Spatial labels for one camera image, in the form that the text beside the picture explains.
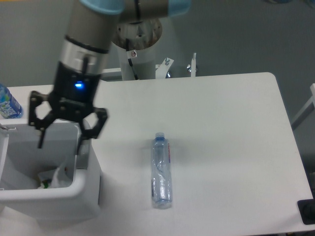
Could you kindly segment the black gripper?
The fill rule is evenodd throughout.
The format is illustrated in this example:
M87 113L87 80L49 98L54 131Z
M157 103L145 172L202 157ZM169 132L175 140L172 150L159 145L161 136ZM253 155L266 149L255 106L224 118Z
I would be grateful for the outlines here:
M35 90L30 92L28 125L40 132L37 148L43 148L46 129L56 119L78 122L81 134L77 142L77 155L84 141L99 137L108 119L105 108L96 108L93 105L99 80L99 74L84 74L59 62L50 94ZM44 102L49 104L51 110L44 118L39 118L36 109ZM93 127L86 128L84 118L91 113L95 114L96 121Z

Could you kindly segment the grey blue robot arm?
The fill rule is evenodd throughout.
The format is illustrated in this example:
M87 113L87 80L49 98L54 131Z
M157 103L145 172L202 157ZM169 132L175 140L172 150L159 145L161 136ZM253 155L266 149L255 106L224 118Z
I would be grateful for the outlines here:
M38 147L57 119L79 124L79 144L99 137L108 113L94 106L94 97L118 24L181 15L190 6L189 0L74 1L53 89L30 93L28 124L40 132Z

